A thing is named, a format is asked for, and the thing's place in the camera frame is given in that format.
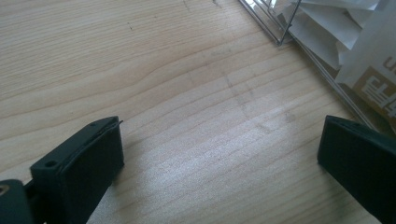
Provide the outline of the clear acrylic box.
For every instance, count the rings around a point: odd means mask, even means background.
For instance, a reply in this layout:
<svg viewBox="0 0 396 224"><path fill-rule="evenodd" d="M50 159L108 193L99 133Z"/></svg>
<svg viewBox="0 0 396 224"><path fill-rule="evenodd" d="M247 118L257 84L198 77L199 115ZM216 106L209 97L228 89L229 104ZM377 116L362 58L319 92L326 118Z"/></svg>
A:
<svg viewBox="0 0 396 224"><path fill-rule="evenodd" d="M296 41L320 73L330 82L332 87L342 96L357 116L367 124L382 133L394 133L387 121L368 106L347 85L338 83L336 77L342 66L332 69L318 56L301 44L289 31L291 22L297 12L301 0L239 0L257 23L281 46L292 40Z"/></svg>

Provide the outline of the white packet with tan label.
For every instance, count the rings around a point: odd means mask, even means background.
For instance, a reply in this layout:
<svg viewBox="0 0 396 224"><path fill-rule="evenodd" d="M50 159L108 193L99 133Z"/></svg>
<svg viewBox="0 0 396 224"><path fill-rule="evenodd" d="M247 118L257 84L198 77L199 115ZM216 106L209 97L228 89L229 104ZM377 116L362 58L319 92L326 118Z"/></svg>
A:
<svg viewBox="0 0 396 224"><path fill-rule="evenodd" d="M396 133L396 0L380 0L336 81L359 95Z"/></svg>

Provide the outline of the white paper packet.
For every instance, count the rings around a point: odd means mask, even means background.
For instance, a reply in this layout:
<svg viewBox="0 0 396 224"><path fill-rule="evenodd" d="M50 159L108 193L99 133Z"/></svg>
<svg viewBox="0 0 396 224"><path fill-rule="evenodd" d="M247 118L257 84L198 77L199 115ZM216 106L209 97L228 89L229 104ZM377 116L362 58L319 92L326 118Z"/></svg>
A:
<svg viewBox="0 0 396 224"><path fill-rule="evenodd" d="M346 61L380 0L301 0L290 33L332 69Z"/></svg>

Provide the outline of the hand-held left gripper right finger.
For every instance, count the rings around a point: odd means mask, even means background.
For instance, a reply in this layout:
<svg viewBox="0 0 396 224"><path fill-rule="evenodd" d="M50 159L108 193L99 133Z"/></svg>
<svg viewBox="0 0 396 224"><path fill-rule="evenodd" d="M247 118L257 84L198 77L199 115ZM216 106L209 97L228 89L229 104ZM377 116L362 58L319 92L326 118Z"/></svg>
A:
<svg viewBox="0 0 396 224"><path fill-rule="evenodd" d="M396 138L328 116L318 164L382 224L396 224Z"/></svg>

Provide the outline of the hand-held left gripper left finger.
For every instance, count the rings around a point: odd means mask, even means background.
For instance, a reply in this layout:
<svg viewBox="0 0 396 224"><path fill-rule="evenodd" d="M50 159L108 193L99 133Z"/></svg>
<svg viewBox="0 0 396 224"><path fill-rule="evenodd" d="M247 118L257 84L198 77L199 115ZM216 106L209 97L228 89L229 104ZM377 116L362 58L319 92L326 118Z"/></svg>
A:
<svg viewBox="0 0 396 224"><path fill-rule="evenodd" d="M48 224L85 224L124 166L118 117L94 121L31 166Z"/></svg>

